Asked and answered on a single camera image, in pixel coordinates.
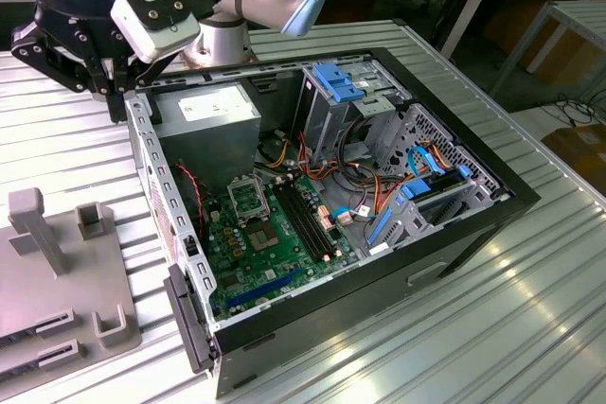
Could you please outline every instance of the motherboard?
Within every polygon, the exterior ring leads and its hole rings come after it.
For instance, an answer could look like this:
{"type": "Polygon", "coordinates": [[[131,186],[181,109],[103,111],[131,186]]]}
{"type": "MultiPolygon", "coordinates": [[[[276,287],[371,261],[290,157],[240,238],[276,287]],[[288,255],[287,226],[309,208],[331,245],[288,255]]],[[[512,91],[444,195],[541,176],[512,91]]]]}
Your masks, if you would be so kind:
{"type": "Polygon", "coordinates": [[[217,320],[262,306],[359,260],[341,226],[318,214],[323,201],[307,177],[282,184],[254,182],[262,195],[251,185],[204,202],[209,220],[205,252],[218,285],[211,296],[217,320]],[[265,204],[267,216],[242,222],[239,209],[265,204]]]}

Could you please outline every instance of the ram slot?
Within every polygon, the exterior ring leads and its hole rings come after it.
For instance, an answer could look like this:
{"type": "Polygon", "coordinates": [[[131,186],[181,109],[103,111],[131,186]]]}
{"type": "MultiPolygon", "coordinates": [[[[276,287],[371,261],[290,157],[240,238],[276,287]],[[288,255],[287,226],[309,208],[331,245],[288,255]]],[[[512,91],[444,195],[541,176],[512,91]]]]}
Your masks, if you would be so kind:
{"type": "Polygon", "coordinates": [[[320,262],[324,255],[331,255],[329,241],[309,212],[300,193],[291,185],[286,184],[276,187],[275,194],[312,259],[320,262]]]}

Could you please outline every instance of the gray 3d-printed holder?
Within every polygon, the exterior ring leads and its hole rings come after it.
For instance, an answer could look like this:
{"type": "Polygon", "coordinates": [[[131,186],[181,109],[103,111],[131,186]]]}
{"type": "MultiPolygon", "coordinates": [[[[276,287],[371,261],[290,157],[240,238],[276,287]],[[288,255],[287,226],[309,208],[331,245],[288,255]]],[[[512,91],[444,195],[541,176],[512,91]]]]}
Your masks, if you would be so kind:
{"type": "Polygon", "coordinates": [[[141,343],[114,215],[45,219],[38,188],[9,194],[0,229],[0,400],[141,343]]]}

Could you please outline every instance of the cardboard box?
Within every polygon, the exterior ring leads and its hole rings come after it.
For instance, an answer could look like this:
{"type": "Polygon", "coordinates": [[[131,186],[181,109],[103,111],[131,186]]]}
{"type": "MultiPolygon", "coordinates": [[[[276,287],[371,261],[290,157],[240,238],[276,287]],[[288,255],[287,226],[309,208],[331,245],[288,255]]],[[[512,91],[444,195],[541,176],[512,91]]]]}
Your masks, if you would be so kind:
{"type": "Polygon", "coordinates": [[[562,128],[544,137],[543,143],[606,196],[606,126],[562,128]]]}

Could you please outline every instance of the ribbed aluminum surface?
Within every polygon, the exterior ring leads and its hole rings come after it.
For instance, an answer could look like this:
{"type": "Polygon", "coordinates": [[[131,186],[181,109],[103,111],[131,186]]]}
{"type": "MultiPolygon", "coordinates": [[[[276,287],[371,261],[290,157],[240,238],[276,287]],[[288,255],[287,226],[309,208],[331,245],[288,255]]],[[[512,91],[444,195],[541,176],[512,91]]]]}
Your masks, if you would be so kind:
{"type": "Polygon", "coordinates": [[[606,52],[606,1],[555,2],[551,14],[606,52]]]}
{"type": "MultiPolygon", "coordinates": [[[[606,402],[603,198],[405,27],[320,26],[298,40],[262,31],[252,41],[263,60],[389,48],[542,200],[462,270],[222,402],[606,402]]],[[[7,54],[0,112],[0,195],[35,184],[47,214],[109,203],[143,332],[134,351],[13,401],[209,402],[162,288],[166,263],[126,127],[7,54]]]]}

